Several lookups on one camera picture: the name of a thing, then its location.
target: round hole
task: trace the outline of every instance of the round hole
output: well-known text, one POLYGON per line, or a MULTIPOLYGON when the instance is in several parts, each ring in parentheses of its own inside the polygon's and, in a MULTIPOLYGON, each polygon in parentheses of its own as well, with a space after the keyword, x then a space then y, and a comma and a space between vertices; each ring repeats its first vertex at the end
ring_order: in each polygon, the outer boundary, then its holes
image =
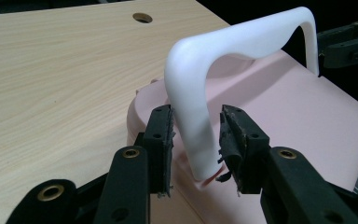
POLYGON ((344 222, 344 218, 342 218, 342 216, 339 213, 331 211, 331 210, 324 210, 322 212, 322 215, 324 216, 325 219, 327 219, 333 223, 343 223, 344 222))
POLYGON ((123 152, 123 157, 124 158, 135 158, 139 155, 139 150, 138 149, 127 149, 123 152))
POLYGON ((297 157, 296 153, 289 151, 287 149, 279 150, 279 154, 286 159, 295 159, 297 157))
POLYGON ((41 202, 48 202, 60 197, 63 194, 63 185, 51 185, 43 188, 37 194, 37 199, 41 202))
POLYGON ((112 219, 115 222, 125 220, 129 215, 129 210, 127 208, 118 208, 112 213, 112 219))
POLYGON ((132 15, 132 17, 141 23, 150 23, 152 22, 153 18, 147 14, 144 14, 142 12, 137 12, 135 14, 132 15))

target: pink surface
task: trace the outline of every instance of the pink surface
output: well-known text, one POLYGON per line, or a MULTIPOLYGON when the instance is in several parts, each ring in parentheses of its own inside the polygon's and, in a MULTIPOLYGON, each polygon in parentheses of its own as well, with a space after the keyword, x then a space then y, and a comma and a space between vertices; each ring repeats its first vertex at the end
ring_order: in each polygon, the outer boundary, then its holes
MULTIPOLYGON (((218 59, 207 76, 206 98, 216 139, 222 104, 240 107, 270 137, 272 147, 299 150, 325 180, 344 189, 354 188, 358 102, 283 51, 256 61, 231 56, 218 59)), ((151 110, 168 103, 161 80, 139 90, 129 108, 129 145, 145 130, 151 110)), ((239 198, 234 180, 224 184, 194 180, 176 132, 172 182, 190 210, 206 223, 264 223, 259 195, 239 198)))

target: wooden table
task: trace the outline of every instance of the wooden table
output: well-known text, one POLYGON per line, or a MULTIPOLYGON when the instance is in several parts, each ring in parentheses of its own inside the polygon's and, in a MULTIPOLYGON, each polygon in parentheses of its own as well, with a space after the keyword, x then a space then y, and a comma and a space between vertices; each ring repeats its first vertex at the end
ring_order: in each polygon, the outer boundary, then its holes
POLYGON ((194 0, 0 15, 0 223, 44 181, 106 173, 135 91, 163 76, 172 45, 226 26, 194 0))

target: white handle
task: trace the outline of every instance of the white handle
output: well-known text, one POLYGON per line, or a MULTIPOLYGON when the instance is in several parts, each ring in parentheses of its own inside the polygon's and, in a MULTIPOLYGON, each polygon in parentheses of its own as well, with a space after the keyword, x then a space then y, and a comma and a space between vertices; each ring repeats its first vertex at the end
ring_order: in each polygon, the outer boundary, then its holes
POLYGON ((213 135, 205 97, 209 67, 227 54, 246 59, 266 57, 281 49, 298 26, 305 36, 307 67, 318 75, 315 21, 305 7, 184 38, 172 47, 165 67, 165 87, 197 180, 212 177, 221 167, 217 163, 219 146, 213 135))

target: white plastic object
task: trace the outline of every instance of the white plastic object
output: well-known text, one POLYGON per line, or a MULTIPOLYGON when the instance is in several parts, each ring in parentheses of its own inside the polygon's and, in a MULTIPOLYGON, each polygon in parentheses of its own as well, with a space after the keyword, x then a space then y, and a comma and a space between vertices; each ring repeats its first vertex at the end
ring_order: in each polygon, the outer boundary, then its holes
POLYGON ((205 79, 213 62, 228 54, 264 58, 281 49, 298 26, 305 37, 307 67, 318 75, 315 21, 306 7, 184 38, 172 47, 165 87, 195 179, 208 179, 221 168, 205 97, 205 79))

